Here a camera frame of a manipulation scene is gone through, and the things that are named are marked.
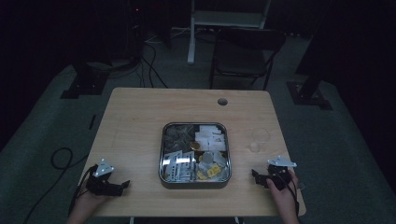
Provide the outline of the person's left hand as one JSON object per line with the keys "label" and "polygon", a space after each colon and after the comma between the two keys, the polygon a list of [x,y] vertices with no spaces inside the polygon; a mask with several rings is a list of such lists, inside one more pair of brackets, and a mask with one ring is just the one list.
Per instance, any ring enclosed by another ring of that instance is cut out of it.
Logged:
{"label": "person's left hand", "polygon": [[98,207],[108,200],[108,196],[95,195],[89,191],[85,191],[78,195],[73,212],[90,216]]}

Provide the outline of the black stand base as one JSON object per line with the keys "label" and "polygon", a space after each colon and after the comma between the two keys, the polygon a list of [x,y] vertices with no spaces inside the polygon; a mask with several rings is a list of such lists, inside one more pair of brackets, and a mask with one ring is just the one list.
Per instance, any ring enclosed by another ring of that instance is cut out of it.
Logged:
{"label": "black stand base", "polygon": [[96,70],[85,62],[72,64],[76,76],[68,90],[63,91],[62,99],[77,99],[80,95],[101,95],[106,85],[108,72]]}
{"label": "black stand base", "polygon": [[304,82],[288,81],[290,96],[296,105],[315,105],[321,110],[332,110],[330,102],[319,90],[319,84],[324,79],[320,71],[320,56],[315,39],[310,41],[297,69],[297,75],[304,75]]}

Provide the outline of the stack of white packets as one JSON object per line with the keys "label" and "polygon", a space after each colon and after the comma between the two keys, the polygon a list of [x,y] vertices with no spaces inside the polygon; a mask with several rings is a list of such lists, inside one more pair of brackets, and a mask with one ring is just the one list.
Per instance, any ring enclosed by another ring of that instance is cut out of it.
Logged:
{"label": "stack of white packets", "polygon": [[225,151],[225,135],[216,125],[200,125],[195,141],[201,151]]}

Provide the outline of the white desk frame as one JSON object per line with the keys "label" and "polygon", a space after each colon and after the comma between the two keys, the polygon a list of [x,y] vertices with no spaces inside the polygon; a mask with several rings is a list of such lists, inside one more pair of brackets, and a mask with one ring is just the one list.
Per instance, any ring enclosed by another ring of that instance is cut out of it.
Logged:
{"label": "white desk frame", "polygon": [[261,13],[250,13],[198,10],[195,8],[195,0],[191,0],[191,32],[187,64],[192,65],[195,61],[196,25],[218,27],[237,26],[263,29],[271,3],[272,0],[265,0]]}

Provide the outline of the stack of white printed sachets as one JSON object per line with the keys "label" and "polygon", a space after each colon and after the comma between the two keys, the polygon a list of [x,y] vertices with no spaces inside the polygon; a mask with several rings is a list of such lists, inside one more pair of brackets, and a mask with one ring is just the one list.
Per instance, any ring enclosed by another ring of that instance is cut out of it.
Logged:
{"label": "stack of white printed sachets", "polygon": [[187,182],[195,178],[194,152],[182,150],[163,157],[163,178],[167,182]]}

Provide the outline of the pile of dark tea bags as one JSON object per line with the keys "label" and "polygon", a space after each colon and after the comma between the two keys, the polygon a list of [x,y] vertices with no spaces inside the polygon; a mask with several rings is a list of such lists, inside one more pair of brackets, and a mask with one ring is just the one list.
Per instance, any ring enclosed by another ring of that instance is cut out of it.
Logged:
{"label": "pile of dark tea bags", "polygon": [[190,143],[194,140],[194,126],[191,124],[185,125],[169,125],[165,129],[163,146],[167,153],[182,151],[188,152],[191,150]]}

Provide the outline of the black folding chair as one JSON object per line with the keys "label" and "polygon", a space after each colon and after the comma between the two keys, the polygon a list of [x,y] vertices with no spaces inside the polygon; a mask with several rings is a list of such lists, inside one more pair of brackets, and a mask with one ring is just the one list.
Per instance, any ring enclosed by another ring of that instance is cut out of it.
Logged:
{"label": "black folding chair", "polygon": [[225,27],[215,38],[209,87],[216,76],[252,78],[252,84],[263,77],[265,91],[274,58],[286,43],[286,35],[273,29]]}

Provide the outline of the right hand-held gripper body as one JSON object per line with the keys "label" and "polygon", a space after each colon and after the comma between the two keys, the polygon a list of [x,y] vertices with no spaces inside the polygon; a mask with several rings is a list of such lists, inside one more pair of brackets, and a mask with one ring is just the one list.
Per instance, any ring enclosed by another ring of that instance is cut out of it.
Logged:
{"label": "right hand-held gripper body", "polygon": [[278,190],[284,189],[291,181],[289,168],[296,167],[297,163],[285,157],[277,156],[268,161],[268,174]]}

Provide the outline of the person's right hand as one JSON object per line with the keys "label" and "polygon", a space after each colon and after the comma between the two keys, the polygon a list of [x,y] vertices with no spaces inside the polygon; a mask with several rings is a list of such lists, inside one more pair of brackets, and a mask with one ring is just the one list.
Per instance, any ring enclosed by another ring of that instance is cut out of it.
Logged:
{"label": "person's right hand", "polygon": [[289,183],[289,189],[284,188],[282,190],[278,190],[276,185],[271,179],[267,179],[269,190],[272,193],[274,201],[276,203],[276,207],[278,209],[279,214],[282,215],[298,215],[296,208],[296,198],[293,196],[293,193],[296,192],[296,187],[298,184],[298,178],[296,177],[293,171],[289,171],[291,176],[291,181]]}

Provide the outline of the dark equipment tower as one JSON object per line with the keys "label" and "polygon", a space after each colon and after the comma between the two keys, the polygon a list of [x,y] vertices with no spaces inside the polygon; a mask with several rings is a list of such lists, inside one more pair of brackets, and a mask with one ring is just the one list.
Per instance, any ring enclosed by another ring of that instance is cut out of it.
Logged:
{"label": "dark equipment tower", "polygon": [[138,0],[126,0],[127,16],[127,53],[133,59],[142,55],[143,40],[143,14]]}

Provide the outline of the clear glass cup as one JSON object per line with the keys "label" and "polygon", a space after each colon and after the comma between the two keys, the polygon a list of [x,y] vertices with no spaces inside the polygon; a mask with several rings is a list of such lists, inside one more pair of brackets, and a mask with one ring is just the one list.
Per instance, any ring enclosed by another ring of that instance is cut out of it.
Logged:
{"label": "clear glass cup", "polygon": [[264,149],[270,139],[269,132],[264,128],[255,128],[251,132],[252,141],[249,144],[249,150],[257,153]]}

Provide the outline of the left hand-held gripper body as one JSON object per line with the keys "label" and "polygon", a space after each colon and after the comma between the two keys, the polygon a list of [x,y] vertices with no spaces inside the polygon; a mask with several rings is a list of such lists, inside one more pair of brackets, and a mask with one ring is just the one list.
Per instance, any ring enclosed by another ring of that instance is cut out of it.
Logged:
{"label": "left hand-held gripper body", "polygon": [[108,179],[114,171],[105,159],[101,159],[91,170],[86,188],[95,195],[121,196],[122,185],[111,184]]}

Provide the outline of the pile of clear yellow-tag bags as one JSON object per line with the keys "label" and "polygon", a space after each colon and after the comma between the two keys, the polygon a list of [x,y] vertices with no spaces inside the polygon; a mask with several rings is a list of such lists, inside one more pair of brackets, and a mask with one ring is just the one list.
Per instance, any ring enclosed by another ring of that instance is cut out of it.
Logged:
{"label": "pile of clear yellow-tag bags", "polygon": [[200,181],[220,182],[230,176],[228,160],[221,151],[208,151],[199,156],[195,171]]}

